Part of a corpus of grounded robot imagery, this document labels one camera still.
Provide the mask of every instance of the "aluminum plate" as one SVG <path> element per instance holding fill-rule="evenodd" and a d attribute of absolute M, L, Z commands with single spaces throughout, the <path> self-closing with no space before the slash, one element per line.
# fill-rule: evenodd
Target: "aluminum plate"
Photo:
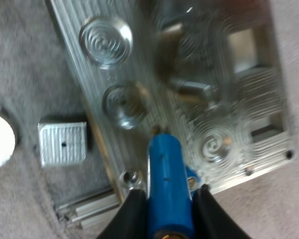
<path fill-rule="evenodd" d="M 146 183 L 168 128 L 216 193 L 288 162 L 293 132 L 266 0 L 48 0 L 108 175 Z"/>

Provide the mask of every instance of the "blue handle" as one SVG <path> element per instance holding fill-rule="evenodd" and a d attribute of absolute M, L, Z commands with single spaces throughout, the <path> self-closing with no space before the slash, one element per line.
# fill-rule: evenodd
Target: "blue handle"
<path fill-rule="evenodd" d="M 148 238 L 183 235 L 193 238 L 191 198 L 179 141 L 170 134 L 150 142 Z"/>

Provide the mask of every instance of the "bolt hole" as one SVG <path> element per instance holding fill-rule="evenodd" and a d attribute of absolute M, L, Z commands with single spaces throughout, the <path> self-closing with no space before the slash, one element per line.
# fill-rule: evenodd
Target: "bolt hole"
<path fill-rule="evenodd" d="M 137 172 L 126 172 L 123 175 L 123 180 L 125 183 L 136 183 L 138 180 Z"/>
<path fill-rule="evenodd" d="M 254 173 L 254 168 L 252 166 L 249 166 L 247 168 L 245 168 L 245 175 L 246 176 L 250 176 Z"/>
<path fill-rule="evenodd" d="M 292 150 L 288 150 L 286 152 L 286 158 L 289 160 L 289 159 L 292 159 L 294 157 L 294 152 Z"/>

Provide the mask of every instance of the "white circular object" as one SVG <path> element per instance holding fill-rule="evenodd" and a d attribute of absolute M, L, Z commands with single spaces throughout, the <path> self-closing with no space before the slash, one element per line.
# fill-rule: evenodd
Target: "white circular object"
<path fill-rule="evenodd" d="M 12 156 L 15 148 L 15 135 L 10 124 L 0 117 L 0 167 Z"/>

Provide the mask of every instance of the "drilled hole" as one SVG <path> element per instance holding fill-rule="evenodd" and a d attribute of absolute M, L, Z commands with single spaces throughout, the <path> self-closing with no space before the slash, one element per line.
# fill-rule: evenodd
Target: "drilled hole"
<path fill-rule="evenodd" d="M 294 157 L 294 152 L 292 150 L 288 150 L 286 152 L 286 158 L 287 159 L 292 159 Z"/>

